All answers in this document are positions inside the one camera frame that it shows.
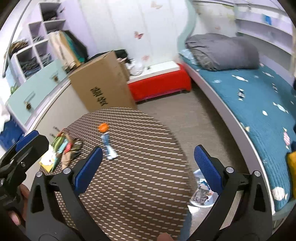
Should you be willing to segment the person left hand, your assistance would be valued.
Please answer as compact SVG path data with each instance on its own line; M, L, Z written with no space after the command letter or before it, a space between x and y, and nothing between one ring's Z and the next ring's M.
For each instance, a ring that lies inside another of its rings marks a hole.
M10 218L12 219L12 221L14 222L15 225L20 226L21 225L21 217L22 219L25 221L27 218L27 207L28 207L28 198L30 195L30 191L27 188L26 185L21 184L19 186L20 188L20 192L21 192L21 196L23 199L22 202L22 210L20 211L20 214L16 214L14 211L9 211L8 214L10 216Z

